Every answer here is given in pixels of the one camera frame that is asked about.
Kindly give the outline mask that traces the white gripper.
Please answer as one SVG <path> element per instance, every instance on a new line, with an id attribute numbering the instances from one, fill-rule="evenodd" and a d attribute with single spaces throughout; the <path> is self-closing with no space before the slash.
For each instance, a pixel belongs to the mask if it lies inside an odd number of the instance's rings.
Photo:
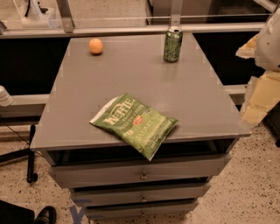
<path id="1" fill-rule="evenodd" d="M 280 102 L 280 10 L 267 20 L 258 35 L 239 47 L 235 55 L 255 59 L 264 74 L 252 77 L 241 106 L 240 121 L 244 126 L 256 126 Z"/>

